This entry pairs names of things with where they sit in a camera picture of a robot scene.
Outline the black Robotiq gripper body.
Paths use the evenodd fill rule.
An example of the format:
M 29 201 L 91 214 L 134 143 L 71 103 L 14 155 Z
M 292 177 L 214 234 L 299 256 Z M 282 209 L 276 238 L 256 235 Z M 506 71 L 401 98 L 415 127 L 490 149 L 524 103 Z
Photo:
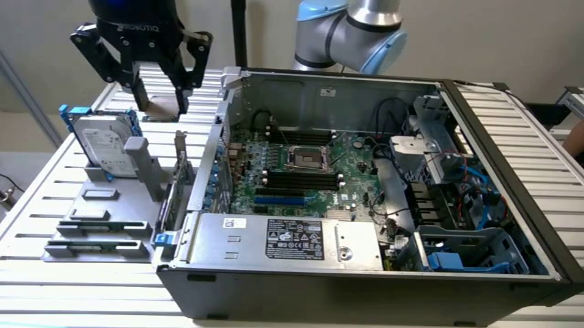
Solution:
M 181 22 L 176 1 L 90 1 L 103 43 L 121 60 L 122 40 L 131 46 L 131 59 L 157 63 L 165 73 L 181 47 Z

